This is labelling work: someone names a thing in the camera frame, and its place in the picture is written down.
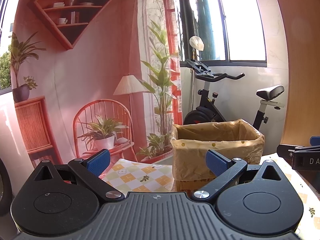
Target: plant pot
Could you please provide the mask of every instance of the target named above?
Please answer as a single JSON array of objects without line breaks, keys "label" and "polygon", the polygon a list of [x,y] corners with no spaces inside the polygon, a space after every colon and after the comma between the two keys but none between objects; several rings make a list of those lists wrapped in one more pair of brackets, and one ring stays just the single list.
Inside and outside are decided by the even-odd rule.
[{"label": "plant pot", "polygon": [[30,95],[30,89],[27,84],[12,89],[13,100],[15,103],[27,100]]},{"label": "plant pot", "polygon": [[151,159],[147,159],[148,157],[145,157],[140,162],[141,163],[152,164],[152,163],[158,162],[160,160],[163,160],[163,159],[165,159],[165,158],[167,158],[167,157],[169,157],[171,155],[172,155],[172,149],[170,151],[164,153],[164,154],[161,154],[159,156],[153,157]]},{"label": "plant pot", "polygon": [[101,151],[102,149],[112,149],[114,147],[115,137],[111,136],[105,139],[101,140],[95,140],[94,144],[98,151]]}]

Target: tree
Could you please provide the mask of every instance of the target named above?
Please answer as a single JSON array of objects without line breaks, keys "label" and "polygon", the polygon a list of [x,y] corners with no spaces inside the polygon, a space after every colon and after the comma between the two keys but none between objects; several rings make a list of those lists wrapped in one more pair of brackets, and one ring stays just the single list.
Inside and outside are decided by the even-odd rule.
[{"label": "tree", "polygon": [[11,45],[9,45],[8,51],[0,57],[0,90],[11,86],[10,57]]}]

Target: floor lamp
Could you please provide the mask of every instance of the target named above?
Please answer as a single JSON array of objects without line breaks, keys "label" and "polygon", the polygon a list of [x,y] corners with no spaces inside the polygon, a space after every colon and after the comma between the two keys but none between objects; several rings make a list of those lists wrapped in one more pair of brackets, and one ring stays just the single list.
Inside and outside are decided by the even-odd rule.
[{"label": "floor lamp", "polygon": [[129,95],[130,115],[132,117],[131,94],[146,91],[147,89],[140,83],[140,81],[134,75],[128,75],[122,77],[113,95]]}]

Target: bike handlebar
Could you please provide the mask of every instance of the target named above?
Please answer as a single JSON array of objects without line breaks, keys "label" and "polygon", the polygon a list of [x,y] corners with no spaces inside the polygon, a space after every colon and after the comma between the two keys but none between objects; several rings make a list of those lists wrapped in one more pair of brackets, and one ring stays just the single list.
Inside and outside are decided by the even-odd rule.
[{"label": "bike handlebar", "polygon": [[200,79],[200,80],[208,81],[208,82],[217,82],[217,81],[224,79],[224,78],[238,80],[244,76],[245,76],[244,73],[241,73],[240,75],[238,75],[236,77],[230,76],[227,73],[199,73],[199,74],[196,74],[196,79]]}]

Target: cup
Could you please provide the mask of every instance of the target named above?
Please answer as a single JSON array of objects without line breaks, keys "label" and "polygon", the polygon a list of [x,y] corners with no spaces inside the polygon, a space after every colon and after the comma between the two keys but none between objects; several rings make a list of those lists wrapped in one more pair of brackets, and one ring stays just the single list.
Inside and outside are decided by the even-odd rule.
[{"label": "cup", "polygon": [[59,18],[58,20],[58,24],[61,25],[61,24],[66,24],[67,23],[67,18]]},{"label": "cup", "polygon": [[75,0],[69,0],[69,6],[73,6]]}]

